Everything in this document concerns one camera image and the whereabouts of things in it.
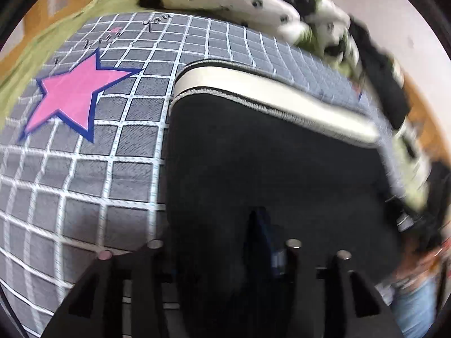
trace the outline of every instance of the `cream trim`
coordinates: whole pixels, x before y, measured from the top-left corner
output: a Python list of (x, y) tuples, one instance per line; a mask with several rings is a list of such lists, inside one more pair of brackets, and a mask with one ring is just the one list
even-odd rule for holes
[(379, 138), (376, 126), (368, 118), (322, 103), (298, 89), (266, 77), (224, 67), (196, 67), (178, 78), (173, 95), (176, 97), (195, 87), (210, 87), (235, 93), (361, 142), (375, 143)]

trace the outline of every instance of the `gray fabric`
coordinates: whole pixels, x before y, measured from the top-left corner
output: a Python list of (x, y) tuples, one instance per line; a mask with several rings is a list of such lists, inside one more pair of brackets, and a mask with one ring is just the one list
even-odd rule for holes
[(158, 15), (88, 21), (38, 73), (73, 68), (97, 47), (84, 49), (87, 39), (123, 28), (119, 37), (101, 43), (102, 65), (144, 70), (99, 94), (94, 144), (58, 118), (17, 144), (41, 99), (35, 80), (0, 133), (0, 283), (32, 335), (42, 333), (95, 253), (135, 250), (166, 227), (167, 112), (174, 78), (192, 61), (221, 58), (255, 66), (324, 102), (367, 114), (380, 129), (387, 173), (400, 192), (389, 125), (338, 72), (298, 48), (221, 21), (173, 14), (149, 32), (142, 22)]

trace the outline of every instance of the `wall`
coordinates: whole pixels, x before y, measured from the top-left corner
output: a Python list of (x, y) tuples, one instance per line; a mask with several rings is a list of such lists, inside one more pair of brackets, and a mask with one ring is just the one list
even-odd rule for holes
[(451, 61), (427, 22), (408, 0), (333, 0), (365, 22), (371, 37), (392, 52), (413, 78), (451, 150)]

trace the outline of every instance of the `star print on fabric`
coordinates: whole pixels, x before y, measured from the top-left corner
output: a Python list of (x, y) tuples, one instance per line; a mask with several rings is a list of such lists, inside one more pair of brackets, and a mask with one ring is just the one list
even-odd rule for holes
[(42, 100), (31, 113), (19, 141), (52, 117), (59, 117), (69, 127), (94, 142), (94, 114), (98, 94), (143, 69), (102, 67), (100, 49), (72, 70), (37, 79)]

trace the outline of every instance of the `light blue jeans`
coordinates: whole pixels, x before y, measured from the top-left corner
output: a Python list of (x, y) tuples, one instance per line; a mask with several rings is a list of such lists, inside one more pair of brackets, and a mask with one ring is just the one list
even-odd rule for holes
[(405, 338), (421, 338), (434, 322), (435, 305), (436, 286), (431, 278), (414, 291), (397, 290), (390, 308)]

